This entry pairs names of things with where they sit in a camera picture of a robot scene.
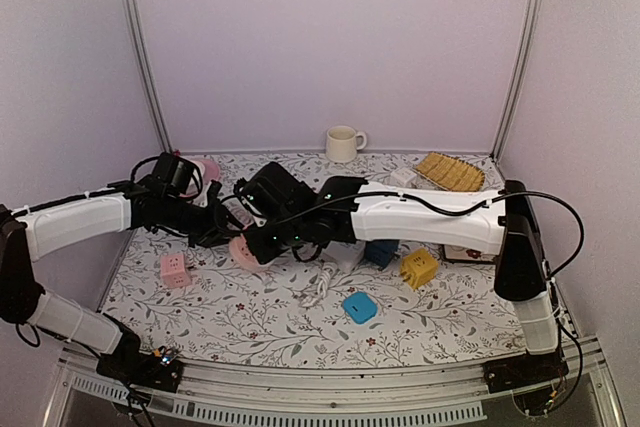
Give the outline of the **dark blue cube socket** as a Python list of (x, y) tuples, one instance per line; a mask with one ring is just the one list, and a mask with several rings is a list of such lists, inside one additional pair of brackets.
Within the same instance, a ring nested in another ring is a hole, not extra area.
[(365, 244), (364, 259), (379, 270), (386, 269), (396, 258), (398, 240), (376, 240)]

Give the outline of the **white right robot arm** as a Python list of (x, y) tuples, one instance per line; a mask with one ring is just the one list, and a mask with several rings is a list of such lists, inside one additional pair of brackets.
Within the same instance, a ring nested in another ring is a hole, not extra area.
[(266, 264), (287, 250), (332, 242), (407, 240), (476, 250), (495, 259), (494, 291), (512, 303), (525, 353), (488, 361), (484, 378), (492, 393), (561, 379), (568, 373), (558, 306), (539, 225), (531, 205), (544, 193), (519, 181), (486, 192), (447, 192), (386, 186), (334, 176), (320, 191), (276, 164), (239, 187), (254, 211), (244, 232), (251, 253)]

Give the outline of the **cyan adapter plug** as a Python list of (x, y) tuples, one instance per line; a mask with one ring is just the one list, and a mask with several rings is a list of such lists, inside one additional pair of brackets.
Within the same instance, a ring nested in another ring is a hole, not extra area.
[(347, 316), (357, 325), (363, 325), (378, 313), (376, 303), (365, 293), (355, 292), (345, 298), (342, 307)]

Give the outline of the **pink cube socket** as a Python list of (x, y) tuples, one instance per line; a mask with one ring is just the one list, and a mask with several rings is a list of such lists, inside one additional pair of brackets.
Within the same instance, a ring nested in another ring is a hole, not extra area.
[(160, 257), (160, 278), (169, 289), (177, 289), (192, 284), (191, 274), (186, 265), (185, 255), (176, 253)]

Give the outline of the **yellow cube socket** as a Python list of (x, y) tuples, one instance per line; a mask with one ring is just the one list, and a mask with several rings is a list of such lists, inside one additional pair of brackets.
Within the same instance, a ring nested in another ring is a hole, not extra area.
[(417, 290), (435, 278), (438, 266), (436, 258), (420, 248), (403, 258), (399, 272), (407, 285)]

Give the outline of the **round pink power hub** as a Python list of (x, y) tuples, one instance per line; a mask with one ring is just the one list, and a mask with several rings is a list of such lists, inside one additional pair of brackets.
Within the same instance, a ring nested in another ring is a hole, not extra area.
[(228, 248), (232, 260), (246, 271), (257, 273), (266, 270), (272, 265), (272, 262), (260, 264), (249, 250), (246, 239), (243, 236), (231, 239)]

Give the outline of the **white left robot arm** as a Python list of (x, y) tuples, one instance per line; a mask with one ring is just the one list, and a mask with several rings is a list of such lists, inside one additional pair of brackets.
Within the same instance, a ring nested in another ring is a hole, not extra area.
[(96, 355), (96, 371), (125, 386), (174, 393), (184, 370), (172, 348), (145, 353), (129, 327), (46, 290), (35, 279), (32, 264), (61, 248), (103, 234), (140, 227), (168, 229), (194, 245), (209, 247), (218, 238), (217, 206), (182, 198), (137, 197), (101, 191), (97, 196), (47, 207), (12, 212), (1, 210), (1, 318), (15, 326), (29, 325), (64, 342), (76, 343)]

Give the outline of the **white multicolour power strip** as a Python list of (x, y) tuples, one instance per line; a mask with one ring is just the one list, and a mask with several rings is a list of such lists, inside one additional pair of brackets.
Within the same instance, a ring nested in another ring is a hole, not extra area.
[(320, 258), (334, 263), (344, 273), (352, 272), (364, 257), (365, 243), (331, 242), (323, 250)]

